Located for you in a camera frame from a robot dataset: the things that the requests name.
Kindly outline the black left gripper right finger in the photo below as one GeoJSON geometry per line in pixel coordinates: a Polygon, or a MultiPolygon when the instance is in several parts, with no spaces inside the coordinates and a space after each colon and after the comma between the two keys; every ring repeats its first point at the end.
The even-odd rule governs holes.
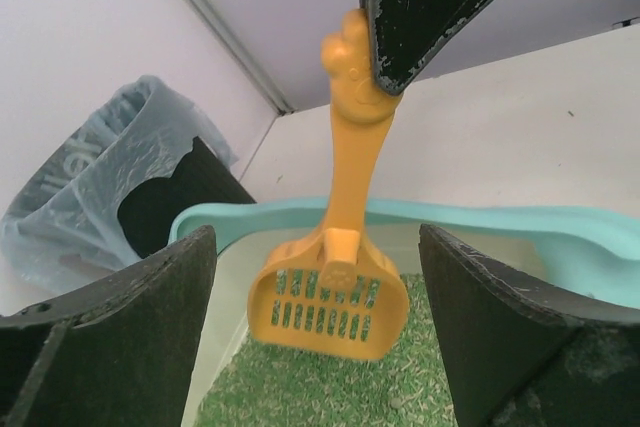
{"type": "Polygon", "coordinates": [[[555,287],[433,225],[419,251],[459,425],[638,424],[637,309],[555,287]]]}

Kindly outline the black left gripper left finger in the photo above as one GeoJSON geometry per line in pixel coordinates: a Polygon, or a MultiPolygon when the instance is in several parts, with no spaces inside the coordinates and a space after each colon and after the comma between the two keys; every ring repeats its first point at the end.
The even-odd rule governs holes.
{"type": "Polygon", "coordinates": [[[210,226],[1,320],[4,426],[178,426],[216,270],[210,226]]]}

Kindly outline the teal cat litter box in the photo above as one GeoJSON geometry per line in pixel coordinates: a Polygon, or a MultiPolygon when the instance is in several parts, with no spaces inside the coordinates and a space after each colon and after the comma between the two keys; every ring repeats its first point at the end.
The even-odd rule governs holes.
{"type": "MultiPolygon", "coordinates": [[[[174,220],[170,241],[202,225],[216,229],[224,251],[258,232],[296,233],[322,217],[323,198],[298,198],[261,204],[200,204],[174,220]]],[[[383,238],[414,224],[433,224],[527,273],[601,303],[639,312],[639,221],[586,207],[464,208],[410,201],[373,199],[366,224],[399,269],[414,272],[417,255],[407,241],[383,238]]],[[[188,395],[183,425],[194,424],[205,393],[239,349],[247,330],[240,296],[249,289],[254,266],[225,272],[209,302],[203,340],[188,395]]]]}

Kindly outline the orange litter scoop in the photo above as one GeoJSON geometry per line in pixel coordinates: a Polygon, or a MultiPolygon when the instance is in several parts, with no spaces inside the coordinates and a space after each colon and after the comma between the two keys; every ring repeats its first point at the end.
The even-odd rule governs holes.
{"type": "Polygon", "coordinates": [[[409,312],[394,263],[368,238],[369,186],[399,97],[373,81],[368,19],[348,12],[322,43],[329,76],[333,177],[328,206],[307,236],[276,247],[255,278],[247,319],[254,339],[357,360],[379,360],[409,312]]]}

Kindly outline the green litter pellets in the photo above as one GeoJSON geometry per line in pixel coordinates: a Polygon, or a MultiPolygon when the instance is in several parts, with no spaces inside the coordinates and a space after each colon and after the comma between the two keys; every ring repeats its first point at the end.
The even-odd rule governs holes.
{"type": "Polygon", "coordinates": [[[247,339],[201,404],[199,426],[453,426],[424,280],[404,276],[410,315],[392,351],[357,362],[247,339]]]}

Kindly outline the blue plastic bin liner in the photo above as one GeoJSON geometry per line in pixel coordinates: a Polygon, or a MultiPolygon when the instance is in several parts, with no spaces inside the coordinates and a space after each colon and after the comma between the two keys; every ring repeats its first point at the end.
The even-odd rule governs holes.
{"type": "Polygon", "coordinates": [[[34,173],[1,219],[1,251],[25,281],[61,295],[139,261],[117,219],[134,188],[174,173],[200,139],[236,156],[191,100],[155,76],[118,90],[34,173]]]}

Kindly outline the black trash bin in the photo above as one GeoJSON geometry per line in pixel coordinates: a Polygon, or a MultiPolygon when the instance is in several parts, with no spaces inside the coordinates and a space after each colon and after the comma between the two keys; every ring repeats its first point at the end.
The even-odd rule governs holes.
{"type": "Polygon", "coordinates": [[[174,219],[201,203],[250,204],[255,199],[198,137],[168,177],[135,187],[120,203],[117,219],[142,259],[163,249],[174,219]]]}

